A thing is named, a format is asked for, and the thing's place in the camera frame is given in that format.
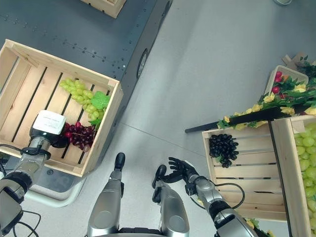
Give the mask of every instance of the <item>wooden crate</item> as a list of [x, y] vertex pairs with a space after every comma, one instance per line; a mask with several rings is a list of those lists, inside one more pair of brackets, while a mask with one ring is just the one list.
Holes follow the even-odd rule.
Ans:
[[[239, 143], [239, 155], [229, 168], [222, 168], [209, 155], [209, 138], [212, 134], [231, 134]], [[210, 179], [215, 184], [236, 183], [245, 191], [244, 203], [236, 209], [243, 217], [286, 221], [281, 182], [275, 152], [268, 125], [257, 129], [245, 128], [236, 131], [214, 129], [202, 132]], [[222, 186], [220, 193], [234, 206], [242, 195], [235, 186]]]
[[86, 4], [93, 6], [94, 8], [117, 18], [120, 10], [125, 4], [126, 0], [81, 0]]
[[284, 118], [272, 123], [289, 221], [294, 237], [312, 237], [303, 178], [293, 134], [293, 132], [301, 132], [304, 125], [311, 122], [316, 122], [314, 116]]
[[[49, 149], [52, 156], [45, 166], [82, 177], [95, 167], [100, 156], [123, 97], [120, 82], [10, 40], [0, 51], [0, 143], [27, 147], [32, 123], [44, 109], [63, 114], [70, 124], [79, 120], [89, 125], [82, 105], [58, 86], [60, 80], [68, 77], [82, 80], [92, 91], [111, 96], [89, 152], [83, 153], [72, 145]], [[9, 148], [0, 147], [0, 152], [21, 157]]]

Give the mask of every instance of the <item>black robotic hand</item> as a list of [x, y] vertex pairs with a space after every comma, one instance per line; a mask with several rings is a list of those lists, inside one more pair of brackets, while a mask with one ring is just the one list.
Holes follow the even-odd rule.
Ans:
[[190, 178], [193, 175], [198, 175], [196, 169], [194, 169], [191, 165], [183, 160], [179, 160], [173, 157], [169, 157], [169, 165], [170, 169], [173, 170], [173, 175], [178, 174], [181, 175], [183, 180], [188, 184], [190, 182]]

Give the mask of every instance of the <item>flower garland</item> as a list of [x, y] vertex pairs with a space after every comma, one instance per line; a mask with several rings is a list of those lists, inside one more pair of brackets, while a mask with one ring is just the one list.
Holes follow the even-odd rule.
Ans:
[[[292, 80], [291, 77], [288, 77], [286, 79], [282, 78], [282, 80], [277, 83], [279, 83], [280, 85], [286, 83], [286, 86], [289, 90], [279, 94], [274, 94], [273, 92], [271, 92], [262, 95], [258, 103], [254, 104], [252, 108], [247, 109], [245, 112], [235, 112], [232, 116], [224, 116], [224, 119], [219, 120], [219, 122], [217, 123], [218, 128], [225, 129], [226, 127], [230, 127], [230, 118], [277, 106], [280, 107], [282, 113], [291, 116], [295, 114], [293, 109], [294, 105], [301, 104], [304, 106], [310, 106], [308, 109], [305, 110], [305, 113], [308, 115], [316, 116], [316, 78], [310, 79], [308, 84], [297, 82], [297, 79]], [[252, 121], [234, 125], [233, 128], [235, 130], [242, 130], [245, 127], [258, 128], [267, 123], [267, 121]]]

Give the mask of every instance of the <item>red grapes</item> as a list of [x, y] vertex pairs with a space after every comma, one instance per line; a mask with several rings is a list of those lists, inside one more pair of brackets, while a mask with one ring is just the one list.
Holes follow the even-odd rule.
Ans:
[[89, 151], [95, 134], [94, 126], [85, 127], [79, 121], [73, 125], [65, 123], [64, 126], [64, 136], [68, 138], [69, 143], [78, 146], [83, 152]]

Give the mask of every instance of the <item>black grapes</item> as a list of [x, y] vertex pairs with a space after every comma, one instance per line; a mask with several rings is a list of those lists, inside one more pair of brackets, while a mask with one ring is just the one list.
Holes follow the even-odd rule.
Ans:
[[231, 160], [237, 159], [237, 155], [239, 154], [236, 151], [237, 146], [238, 142], [234, 142], [232, 135], [212, 135], [209, 139], [209, 155], [214, 158], [220, 157], [222, 167], [228, 168], [232, 165]]

